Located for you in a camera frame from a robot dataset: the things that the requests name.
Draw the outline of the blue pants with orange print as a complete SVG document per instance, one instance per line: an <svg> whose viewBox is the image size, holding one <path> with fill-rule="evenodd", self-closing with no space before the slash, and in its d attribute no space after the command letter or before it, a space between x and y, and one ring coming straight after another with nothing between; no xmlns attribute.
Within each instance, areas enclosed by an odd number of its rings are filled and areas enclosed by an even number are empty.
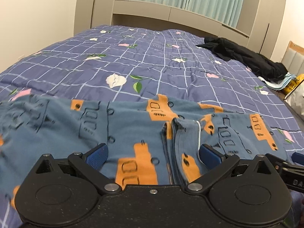
<svg viewBox="0 0 304 228"><path fill-rule="evenodd" d="M25 95L1 102L1 212L44 153L64 158L104 143L101 173L121 186L189 183L208 169L207 144L251 160L288 159L284 137L258 113L168 98L104 102Z"/></svg>

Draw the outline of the black clothing pile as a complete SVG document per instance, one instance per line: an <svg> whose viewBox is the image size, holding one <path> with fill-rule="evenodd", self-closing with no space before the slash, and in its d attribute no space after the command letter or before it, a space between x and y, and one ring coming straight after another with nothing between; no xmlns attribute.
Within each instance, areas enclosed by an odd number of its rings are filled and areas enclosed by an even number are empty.
<svg viewBox="0 0 304 228"><path fill-rule="evenodd" d="M282 63L273 62L265 56L225 38L205 37L204 42L197 46L211 51L224 61L239 61L250 68L256 76L263 77L266 81L278 82L283 80L287 74L287 69Z"/></svg>

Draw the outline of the silver shopping bag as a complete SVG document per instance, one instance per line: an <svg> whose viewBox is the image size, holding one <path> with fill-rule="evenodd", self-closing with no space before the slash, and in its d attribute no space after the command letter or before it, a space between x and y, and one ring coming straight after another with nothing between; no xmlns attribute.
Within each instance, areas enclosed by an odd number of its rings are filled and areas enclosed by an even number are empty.
<svg viewBox="0 0 304 228"><path fill-rule="evenodd" d="M304 119L304 90L303 80L286 97L284 101L303 120Z"/></svg>

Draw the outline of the yellow black package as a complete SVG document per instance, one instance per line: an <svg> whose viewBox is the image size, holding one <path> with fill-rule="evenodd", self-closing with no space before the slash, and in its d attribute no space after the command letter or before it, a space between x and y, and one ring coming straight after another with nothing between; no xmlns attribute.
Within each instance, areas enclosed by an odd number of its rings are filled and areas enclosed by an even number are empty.
<svg viewBox="0 0 304 228"><path fill-rule="evenodd" d="M292 79L289 84L281 91L284 95L290 93L304 80L304 74L298 75L295 79Z"/></svg>

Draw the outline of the light blue folded towel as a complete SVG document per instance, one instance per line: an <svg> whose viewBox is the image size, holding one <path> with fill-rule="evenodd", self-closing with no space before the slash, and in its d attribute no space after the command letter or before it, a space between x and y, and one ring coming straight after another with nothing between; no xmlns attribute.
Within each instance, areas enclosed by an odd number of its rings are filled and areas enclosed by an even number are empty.
<svg viewBox="0 0 304 228"><path fill-rule="evenodd" d="M273 89L275 91L280 91L284 89L292 80L295 80L296 78L296 75L291 74L289 72L284 76L282 80L279 81L267 81L261 76L258 77L258 79L265 83L268 88Z"/></svg>

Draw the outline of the purple grid floral quilt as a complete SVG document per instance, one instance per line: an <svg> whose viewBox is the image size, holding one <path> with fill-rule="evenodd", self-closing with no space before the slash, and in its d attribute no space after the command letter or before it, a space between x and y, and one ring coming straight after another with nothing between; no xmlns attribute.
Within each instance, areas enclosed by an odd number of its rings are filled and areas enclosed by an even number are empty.
<svg viewBox="0 0 304 228"><path fill-rule="evenodd" d="M303 166L303 132L286 105L250 68L197 46L203 42L174 29L92 28L3 71L1 102L29 94L104 102L164 95L258 113L284 137L283 160ZM118 194L99 194L67 157L38 158L11 209L1 212L1 227L303 227L303 194L287 188L265 154L240 158L206 194L187 192L190 182L127 184Z"/></svg>

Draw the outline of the beige headboard cabinet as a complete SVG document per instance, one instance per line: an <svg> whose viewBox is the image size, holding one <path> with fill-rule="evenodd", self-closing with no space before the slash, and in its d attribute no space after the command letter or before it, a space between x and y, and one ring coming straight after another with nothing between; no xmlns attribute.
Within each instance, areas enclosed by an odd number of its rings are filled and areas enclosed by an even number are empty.
<svg viewBox="0 0 304 228"><path fill-rule="evenodd" d="M76 0L74 34L99 25L151 30L181 29L197 36L227 38L270 58L286 0L244 0L236 28L185 9L135 0Z"/></svg>

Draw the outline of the padded wall panel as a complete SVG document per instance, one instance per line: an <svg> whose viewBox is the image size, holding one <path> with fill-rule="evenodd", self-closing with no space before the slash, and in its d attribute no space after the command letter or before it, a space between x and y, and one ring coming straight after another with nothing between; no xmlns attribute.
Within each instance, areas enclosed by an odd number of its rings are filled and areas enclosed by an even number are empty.
<svg viewBox="0 0 304 228"><path fill-rule="evenodd" d="M296 76L303 74L304 48L290 41L281 62L289 73Z"/></svg>

